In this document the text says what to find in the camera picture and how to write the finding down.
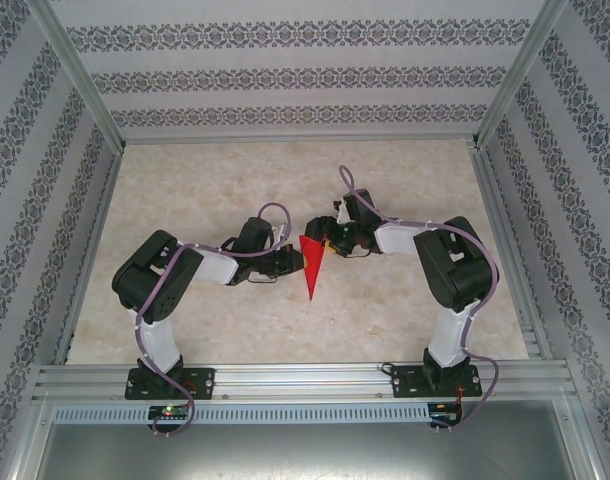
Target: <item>striped wallpaper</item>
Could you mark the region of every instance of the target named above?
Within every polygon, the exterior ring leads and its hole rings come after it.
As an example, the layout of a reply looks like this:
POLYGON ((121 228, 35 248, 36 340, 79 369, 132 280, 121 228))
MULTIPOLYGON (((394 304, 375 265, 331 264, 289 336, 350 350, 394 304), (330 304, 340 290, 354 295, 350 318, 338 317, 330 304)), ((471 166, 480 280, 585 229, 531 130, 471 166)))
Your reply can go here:
POLYGON ((115 157, 22 0, 0 0, 0 474, 54 358, 115 157))
POLYGON ((487 151, 610 478, 610 0, 569 3, 487 151))
POLYGON ((472 134, 543 0, 60 0, 127 140, 472 134))

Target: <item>red triangular object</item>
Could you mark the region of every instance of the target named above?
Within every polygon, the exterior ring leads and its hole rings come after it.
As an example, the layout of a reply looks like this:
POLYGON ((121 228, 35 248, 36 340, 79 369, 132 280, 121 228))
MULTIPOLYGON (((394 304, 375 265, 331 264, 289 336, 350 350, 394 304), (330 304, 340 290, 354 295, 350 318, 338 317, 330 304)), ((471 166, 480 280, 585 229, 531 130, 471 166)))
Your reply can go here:
POLYGON ((301 253, 305 257, 307 265, 303 269, 305 272, 305 279, 307 280, 307 288, 309 289, 309 300, 312 301, 314 297, 314 288, 316 287, 316 277, 318 277, 318 271, 321 269, 321 262, 323 261, 323 254, 325 253, 325 246, 320 242, 312 240, 305 235, 299 237, 301 241, 301 253))

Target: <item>robotic arm base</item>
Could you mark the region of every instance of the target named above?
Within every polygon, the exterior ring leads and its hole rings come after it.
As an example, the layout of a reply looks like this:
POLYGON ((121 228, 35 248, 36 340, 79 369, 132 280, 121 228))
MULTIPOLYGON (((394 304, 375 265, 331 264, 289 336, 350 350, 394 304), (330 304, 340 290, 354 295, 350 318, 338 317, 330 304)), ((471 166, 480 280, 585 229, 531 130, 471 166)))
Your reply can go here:
MULTIPOLYGON (((211 400, 216 370, 213 368, 183 368, 183 357, 167 373, 183 385, 194 400, 211 400)), ((179 390, 168 384, 156 372, 138 359, 138 368, 132 368, 127 377, 126 400, 186 400, 179 390)))
POLYGON ((387 373, 392 377, 394 398, 453 398, 459 387, 463 397, 483 395, 478 368, 470 365, 469 357, 441 368, 425 349, 423 365, 396 365, 387 373))

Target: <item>black mounting bracket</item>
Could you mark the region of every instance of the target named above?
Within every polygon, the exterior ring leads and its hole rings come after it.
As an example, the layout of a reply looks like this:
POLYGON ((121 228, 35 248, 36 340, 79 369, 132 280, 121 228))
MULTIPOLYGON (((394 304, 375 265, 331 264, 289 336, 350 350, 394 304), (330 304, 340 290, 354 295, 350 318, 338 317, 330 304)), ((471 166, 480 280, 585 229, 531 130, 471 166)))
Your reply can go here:
MULTIPOLYGON (((182 359, 179 364, 167 372, 167 375, 185 387, 194 400, 211 400, 216 370, 213 368, 184 368, 182 359)), ((152 372, 139 359, 138 368, 132 368, 127 376, 125 399, 185 400, 185 395, 152 372)))
POLYGON ((423 372, 423 365, 395 365, 387 372, 392 378, 394 398, 480 397, 483 395, 478 368, 467 365, 459 376, 432 386, 423 372))

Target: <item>beige floor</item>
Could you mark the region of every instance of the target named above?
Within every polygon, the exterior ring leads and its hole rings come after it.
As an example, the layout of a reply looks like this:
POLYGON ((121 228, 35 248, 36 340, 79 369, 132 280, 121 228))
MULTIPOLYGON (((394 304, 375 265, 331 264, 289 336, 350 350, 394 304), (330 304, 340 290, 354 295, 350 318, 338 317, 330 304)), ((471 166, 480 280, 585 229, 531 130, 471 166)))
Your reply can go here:
MULTIPOLYGON (((154 230, 217 246, 263 203, 279 201, 292 213, 298 244, 307 221, 333 215, 332 201, 346 192, 341 163, 385 213, 434 221, 463 215, 496 254, 462 141, 130 146, 69 363, 135 362, 133 325, 110 283, 154 230)), ((282 221, 280 211, 268 212, 268 219, 282 221)), ((276 285, 194 283, 175 312, 174 329, 189 363, 418 360, 436 311, 417 258, 326 254, 311 303, 302 272, 276 285)), ((527 358, 504 282, 470 338, 474 352, 527 358)))

